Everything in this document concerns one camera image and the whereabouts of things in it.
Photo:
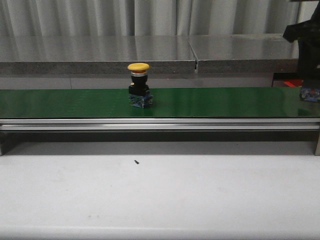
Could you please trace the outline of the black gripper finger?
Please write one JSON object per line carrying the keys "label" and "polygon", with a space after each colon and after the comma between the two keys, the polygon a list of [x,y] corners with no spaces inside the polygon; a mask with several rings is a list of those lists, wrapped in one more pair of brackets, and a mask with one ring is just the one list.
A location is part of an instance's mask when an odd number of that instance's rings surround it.
{"label": "black gripper finger", "polygon": [[288,42],[298,42],[298,63],[296,72],[303,79],[306,88],[320,86],[320,12],[301,23],[288,25],[283,33]]}

